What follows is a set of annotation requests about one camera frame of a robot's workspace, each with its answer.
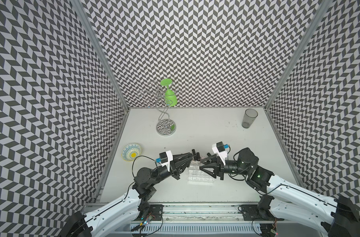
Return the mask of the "clear acrylic lipstick organizer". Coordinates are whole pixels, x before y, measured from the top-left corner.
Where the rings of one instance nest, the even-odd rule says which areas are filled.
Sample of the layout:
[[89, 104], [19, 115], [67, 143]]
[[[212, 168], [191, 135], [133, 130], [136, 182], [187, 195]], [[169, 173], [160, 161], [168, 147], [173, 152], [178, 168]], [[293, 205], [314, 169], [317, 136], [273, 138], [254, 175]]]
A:
[[188, 184], [191, 185], [207, 185], [211, 186], [214, 183], [214, 178], [207, 173], [201, 171], [199, 167], [202, 164], [198, 161], [192, 161], [187, 168], [188, 171]]

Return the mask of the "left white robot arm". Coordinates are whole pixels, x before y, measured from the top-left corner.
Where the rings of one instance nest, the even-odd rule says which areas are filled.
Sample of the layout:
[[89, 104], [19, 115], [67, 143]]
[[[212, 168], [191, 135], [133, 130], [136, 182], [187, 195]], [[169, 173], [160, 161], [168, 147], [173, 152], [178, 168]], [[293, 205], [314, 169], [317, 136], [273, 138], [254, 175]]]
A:
[[156, 160], [157, 166], [154, 169], [140, 168], [125, 194], [94, 211], [72, 214], [58, 236], [105, 237], [138, 217], [148, 216], [148, 201], [156, 192], [154, 186], [168, 177], [179, 180], [192, 160], [192, 153], [160, 153]]

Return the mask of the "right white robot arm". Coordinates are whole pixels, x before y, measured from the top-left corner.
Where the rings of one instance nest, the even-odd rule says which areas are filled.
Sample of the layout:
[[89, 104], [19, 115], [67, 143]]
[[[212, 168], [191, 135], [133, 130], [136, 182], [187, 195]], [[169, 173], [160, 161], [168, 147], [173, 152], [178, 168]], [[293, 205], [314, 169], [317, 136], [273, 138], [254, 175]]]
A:
[[313, 228], [328, 237], [359, 237], [358, 207], [347, 197], [328, 197], [286, 181], [259, 166], [259, 158], [249, 149], [227, 160], [227, 151], [215, 151], [201, 160], [200, 170], [213, 178], [241, 175], [261, 200], [257, 210], [262, 220], [285, 219]]

